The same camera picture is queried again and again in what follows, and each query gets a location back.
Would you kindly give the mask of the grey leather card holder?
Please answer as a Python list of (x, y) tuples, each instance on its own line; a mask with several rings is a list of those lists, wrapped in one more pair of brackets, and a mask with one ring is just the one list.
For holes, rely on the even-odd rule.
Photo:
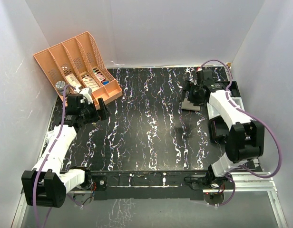
[(194, 112), (199, 112), (200, 111), (200, 107), (199, 106), (194, 106), (194, 104), (189, 102), (187, 98), (185, 98), (184, 101), (182, 101), (180, 103), (181, 103), (181, 109), (182, 110), (188, 110), (188, 111), (194, 111)]

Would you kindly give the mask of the black and white tray set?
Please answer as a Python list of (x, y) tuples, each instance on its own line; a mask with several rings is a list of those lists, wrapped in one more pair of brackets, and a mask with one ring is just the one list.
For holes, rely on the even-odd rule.
[[(236, 81), (232, 82), (229, 90), (231, 92), (231, 98), (235, 104), (244, 110), (244, 105)], [(212, 105), (207, 103), (206, 106), (209, 118), (208, 128), (210, 140), (212, 143), (225, 144), (225, 141), (229, 135), (228, 126), (220, 116), (219, 112)]]

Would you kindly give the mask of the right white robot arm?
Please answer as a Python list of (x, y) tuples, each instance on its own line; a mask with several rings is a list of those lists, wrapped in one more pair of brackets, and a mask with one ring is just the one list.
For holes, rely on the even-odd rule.
[(258, 158), (264, 152), (264, 126), (240, 111), (227, 85), (213, 78), (210, 69), (197, 70), (195, 82), (186, 80), (180, 96), (181, 108), (195, 110), (206, 106), (210, 133), (214, 140), (225, 141), (225, 152), (208, 167), (203, 184), (216, 189), (227, 173)]

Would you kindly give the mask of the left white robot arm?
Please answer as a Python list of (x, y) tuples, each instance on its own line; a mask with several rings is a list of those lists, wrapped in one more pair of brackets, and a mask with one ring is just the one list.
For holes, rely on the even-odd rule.
[(49, 132), (48, 145), (32, 170), (21, 177), (26, 203), (30, 206), (60, 208), (67, 194), (76, 187), (86, 190), (92, 185), (88, 168), (75, 166), (60, 172), (66, 153), (86, 124), (108, 119), (109, 112), (103, 98), (98, 98), (99, 109), (92, 99), (92, 90), (83, 88), (63, 96), (62, 115)]

